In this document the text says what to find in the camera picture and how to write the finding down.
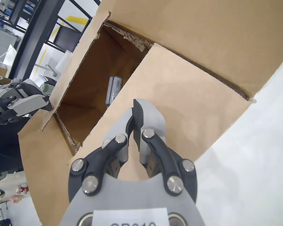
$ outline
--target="gray gripper base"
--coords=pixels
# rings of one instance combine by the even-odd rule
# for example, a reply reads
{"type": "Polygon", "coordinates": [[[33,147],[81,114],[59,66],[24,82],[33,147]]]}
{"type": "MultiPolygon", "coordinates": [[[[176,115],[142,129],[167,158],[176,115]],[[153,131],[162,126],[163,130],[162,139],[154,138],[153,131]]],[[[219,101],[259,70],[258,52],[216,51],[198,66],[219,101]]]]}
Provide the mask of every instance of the gray gripper base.
{"type": "Polygon", "coordinates": [[[95,210],[151,208],[167,208],[168,214],[180,214],[188,226],[205,226],[195,203],[185,189],[177,197],[165,192],[162,174],[140,182],[117,180],[105,174],[102,189],[96,196],[88,197],[79,189],[67,208],[60,226],[77,225],[83,215],[95,210]]]}

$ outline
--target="yellow floor marking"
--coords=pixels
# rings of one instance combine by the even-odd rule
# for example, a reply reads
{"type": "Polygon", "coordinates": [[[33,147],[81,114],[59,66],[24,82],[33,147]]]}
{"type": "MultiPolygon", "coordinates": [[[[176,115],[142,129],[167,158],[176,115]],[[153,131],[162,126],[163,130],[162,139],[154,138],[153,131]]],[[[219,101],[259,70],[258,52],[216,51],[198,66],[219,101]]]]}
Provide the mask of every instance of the yellow floor marking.
{"type": "Polygon", "coordinates": [[[74,23],[81,24],[81,25],[86,25],[88,19],[79,18],[75,16],[68,16],[66,21],[74,22],[74,23]]]}

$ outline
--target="white label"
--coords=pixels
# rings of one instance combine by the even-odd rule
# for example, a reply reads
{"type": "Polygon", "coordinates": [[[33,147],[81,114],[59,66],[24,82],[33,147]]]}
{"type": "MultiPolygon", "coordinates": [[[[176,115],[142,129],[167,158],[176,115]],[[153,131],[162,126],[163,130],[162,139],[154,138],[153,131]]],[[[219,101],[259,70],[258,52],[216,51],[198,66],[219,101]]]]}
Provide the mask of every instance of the white label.
{"type": "Polygon", "coordinates": [[[166,208],[145,210],[95,210],[92,226],[166,226],[166,208]]]}

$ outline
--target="black chair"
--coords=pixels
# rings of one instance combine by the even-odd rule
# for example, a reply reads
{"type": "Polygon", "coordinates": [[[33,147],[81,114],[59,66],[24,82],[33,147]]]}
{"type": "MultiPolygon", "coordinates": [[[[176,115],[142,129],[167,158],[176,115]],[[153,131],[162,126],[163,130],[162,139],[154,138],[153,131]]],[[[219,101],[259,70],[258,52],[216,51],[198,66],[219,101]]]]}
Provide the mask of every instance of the black chair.
{"type": "Polygon", "coordinates": [[[69,27],[60,26],[53,43],[64,51],[73,52],[80,39],[81,32],[69,27]]]}

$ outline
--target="metal can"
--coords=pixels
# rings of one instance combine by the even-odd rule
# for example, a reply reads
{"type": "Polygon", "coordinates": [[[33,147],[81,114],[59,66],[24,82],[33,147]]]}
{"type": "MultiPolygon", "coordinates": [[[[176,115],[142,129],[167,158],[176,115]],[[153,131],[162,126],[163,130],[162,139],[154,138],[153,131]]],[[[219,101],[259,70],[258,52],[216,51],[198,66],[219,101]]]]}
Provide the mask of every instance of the metal can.
{"type": "Polygon", "coordinates": [[[107,90],[107,96],[106,96],[106,106],[107,106],[107,108],[110,106],[110,104],[116,98],[116,96],[120,92],[121,88],[122,88],[122,78],[119,77],[119,76],[110,76],[109,84],[108,84],[108,90],[107,90]]]}

